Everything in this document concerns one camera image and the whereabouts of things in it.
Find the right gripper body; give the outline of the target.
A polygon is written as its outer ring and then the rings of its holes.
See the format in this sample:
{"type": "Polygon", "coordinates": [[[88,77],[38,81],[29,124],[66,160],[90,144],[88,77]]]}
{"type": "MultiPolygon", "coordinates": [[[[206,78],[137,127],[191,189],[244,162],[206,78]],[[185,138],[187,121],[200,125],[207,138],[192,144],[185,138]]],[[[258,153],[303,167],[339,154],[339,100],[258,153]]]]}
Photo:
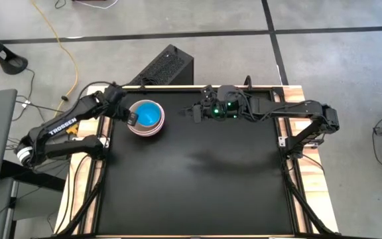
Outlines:
{"type": "Polygon", "coordinates": [[[213,120],[226,120],[227,118],[239,118],[244,110],[243,104],[239,100],[231,102],[221,102],[213,99],[201,103],[202,115],[204,118],[213,120]]]}

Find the black stand foot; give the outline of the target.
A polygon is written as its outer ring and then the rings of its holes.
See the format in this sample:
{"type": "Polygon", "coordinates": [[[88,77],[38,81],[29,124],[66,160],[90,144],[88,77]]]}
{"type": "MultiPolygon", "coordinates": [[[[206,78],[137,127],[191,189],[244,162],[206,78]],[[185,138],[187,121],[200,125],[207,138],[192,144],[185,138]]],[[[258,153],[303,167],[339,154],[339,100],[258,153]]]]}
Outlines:
{"type": "Polygon", "coordinates": [[[27,68],[28,60],[15,54],[0,42],[0,65],[4,73],[14,75],[27,68]]]}

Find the blue bowl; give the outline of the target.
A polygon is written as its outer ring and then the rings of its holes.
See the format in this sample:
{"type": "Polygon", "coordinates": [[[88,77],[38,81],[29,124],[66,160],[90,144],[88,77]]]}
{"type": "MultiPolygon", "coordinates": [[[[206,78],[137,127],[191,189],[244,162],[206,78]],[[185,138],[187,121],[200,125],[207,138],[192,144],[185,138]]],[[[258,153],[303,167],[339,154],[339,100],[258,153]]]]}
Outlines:
{"type": "Polygon", "coordinates": [[[144,127],[152,127],[161,119],[160,108],[152,102],[140,104],[135,113],[138,115],[137,123],[144,127]]]}

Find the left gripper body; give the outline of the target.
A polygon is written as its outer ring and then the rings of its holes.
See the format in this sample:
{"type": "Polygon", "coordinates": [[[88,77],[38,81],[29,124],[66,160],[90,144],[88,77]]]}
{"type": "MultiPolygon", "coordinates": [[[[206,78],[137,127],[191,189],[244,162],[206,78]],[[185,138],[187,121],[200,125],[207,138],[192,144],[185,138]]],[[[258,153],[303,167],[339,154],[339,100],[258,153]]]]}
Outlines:
{"type": "Polygon", "coordinates": [[[126,95],[116,95],[109,101],[108,117],[115,120],[127,120],[130,111],[126,95]]]}

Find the black perforated computer case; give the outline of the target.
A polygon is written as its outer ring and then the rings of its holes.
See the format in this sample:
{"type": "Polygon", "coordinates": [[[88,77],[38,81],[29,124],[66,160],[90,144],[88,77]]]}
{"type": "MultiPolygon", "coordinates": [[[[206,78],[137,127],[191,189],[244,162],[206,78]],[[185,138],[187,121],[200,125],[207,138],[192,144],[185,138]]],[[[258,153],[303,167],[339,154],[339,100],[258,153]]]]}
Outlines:
{"type": "Polygon", "coordinates": [[[168,45],[132,81],[132,86],[168,86],[194,84],[194,57],[168,45]]]}

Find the black table mat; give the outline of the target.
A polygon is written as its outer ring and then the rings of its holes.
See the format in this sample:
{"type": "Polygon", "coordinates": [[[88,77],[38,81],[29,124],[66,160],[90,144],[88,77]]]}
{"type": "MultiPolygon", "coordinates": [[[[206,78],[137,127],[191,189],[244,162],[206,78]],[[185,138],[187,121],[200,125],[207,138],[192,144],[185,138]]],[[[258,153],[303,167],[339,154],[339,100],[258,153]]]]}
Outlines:
{"type": "Polygon", "coordinates": [[[162,129],[141,137],[117,122],[96,231],[101,235],[290,234],[274,120],[195,123],[198,91],[131,92],[159,103],[162,129]]]}

